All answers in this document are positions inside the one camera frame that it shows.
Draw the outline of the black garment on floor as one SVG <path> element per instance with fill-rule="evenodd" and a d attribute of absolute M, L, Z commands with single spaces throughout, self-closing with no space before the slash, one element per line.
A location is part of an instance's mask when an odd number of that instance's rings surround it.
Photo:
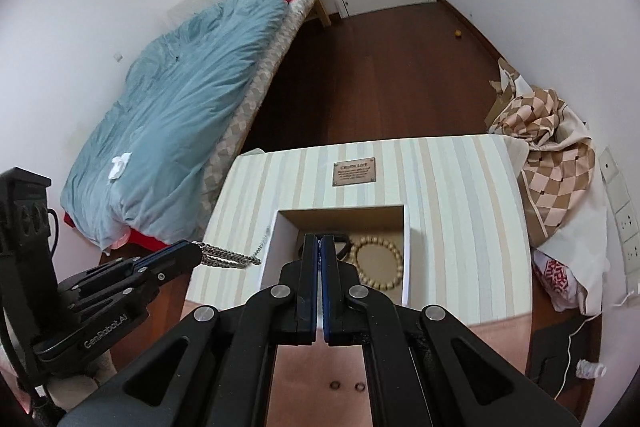
<path fill-rule="evenodd" d="M 533 332 L 529 343 L 527 376 L 549 395 L 578 384 L 580 359 L 597 362 L 601 343 L 601 317 L 574 315 Z"/>

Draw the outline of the white cardboard box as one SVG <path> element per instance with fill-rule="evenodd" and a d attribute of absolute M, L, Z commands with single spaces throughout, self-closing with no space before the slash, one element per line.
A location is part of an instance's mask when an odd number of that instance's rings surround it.
<path fill-rule="evenodd" d="M 259 286 L 277 283 L 280 270 L 300 258 L 304 236 L 334 237 L 337 257 L 358 270 L 360 281 L 408 305 L 410 228 L 404 205 L 279 210 L 260 270 Z"/>

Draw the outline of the black smart watch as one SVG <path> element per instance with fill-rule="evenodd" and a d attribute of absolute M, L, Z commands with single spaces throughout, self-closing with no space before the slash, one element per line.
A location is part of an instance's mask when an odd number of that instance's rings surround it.
<path fill-rule="evenodd" d="M 309 233 L 304 235 L 303 242 L 297 249 L 298 259 L 302 259 L 304 257 L 308 239 L 311 240 L 311 245 L 314 246 L 314 252 L 316 253 L 318 265 L 322 265 L 323 253 L 326 251 L 326 248 L 324 248 L 324 244 L 326 242 L 329 242 L 333 246 L 332 251 L 334 252 L 334 256 L 338 261 L 344 261 L 352 251 L 352 246 L 354 246 L 354 243 L 352 243 L 352 240 L 349 238 L 349 236 L 344 233 Z"/>

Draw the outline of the white crumpled sock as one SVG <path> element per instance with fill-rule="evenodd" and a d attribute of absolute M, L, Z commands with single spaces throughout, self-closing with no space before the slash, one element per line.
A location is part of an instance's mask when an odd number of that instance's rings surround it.
<path fill-rule="evenodd" d="M 576 363 L 575 375 L 577 378 L 585 379 L 586 381 L 592 381 L 603 377 L 608 368 L 600 362 L 590 362 L 588 360 L 580 359 Z"/>

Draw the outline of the white bag red print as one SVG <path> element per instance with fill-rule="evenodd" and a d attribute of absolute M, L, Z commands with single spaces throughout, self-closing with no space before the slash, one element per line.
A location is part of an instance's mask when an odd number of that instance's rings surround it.
<path fill-rule="evenodd" d="M 572 271 L 538 249 L 533 250 L 533 267 L 550 297 L 553 309 L 563 312 L 579 307 L 579 284 Z"/>

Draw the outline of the striped table cloth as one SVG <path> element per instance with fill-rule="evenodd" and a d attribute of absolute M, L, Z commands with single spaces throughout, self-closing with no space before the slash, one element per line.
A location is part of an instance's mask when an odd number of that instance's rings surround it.
<path fill-rule="evenodd" d="M 518 173 L 523 142 L 491 134 L 335 144 L 235 159 L 205 230 L 210 245 L 264 260 L 279 210 L 404 205 L 408 306 L 465 324 L 529 314 L 532 269 Z M 376 181 L 333 186 L 337 161 L 375 158 Z"/>

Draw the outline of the brown label patch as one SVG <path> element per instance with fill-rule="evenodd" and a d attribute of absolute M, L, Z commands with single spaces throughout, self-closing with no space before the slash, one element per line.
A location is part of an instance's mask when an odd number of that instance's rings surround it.
<path fill-rule="evenodd" d="M 376 164 L 374 157 L 337 161 L 333 165 L 333 186 L 347 186 L 375 181 Z"/>

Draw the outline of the checkered beige pink cloth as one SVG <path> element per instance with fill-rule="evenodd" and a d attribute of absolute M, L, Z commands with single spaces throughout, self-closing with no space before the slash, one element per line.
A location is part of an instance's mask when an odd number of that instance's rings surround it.
<path fill-rule="evenodd" d="M 488 131 L 528 147 L 520 186 L 530 245 L 538 247 L 573 217 L 596 170 L 586 125 L 552 89 L 512 94 Z"/>

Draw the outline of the white wall socket strip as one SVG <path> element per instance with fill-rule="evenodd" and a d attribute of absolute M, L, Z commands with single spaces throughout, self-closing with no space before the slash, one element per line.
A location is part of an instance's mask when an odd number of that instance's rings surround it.
<path fill-rule="evenodd" d="M 599 157 L 602 178 L 615 220 L 624 264 L 628 293 L 639 296 L 639 219 L 623 173 L 608 147 Z"/>

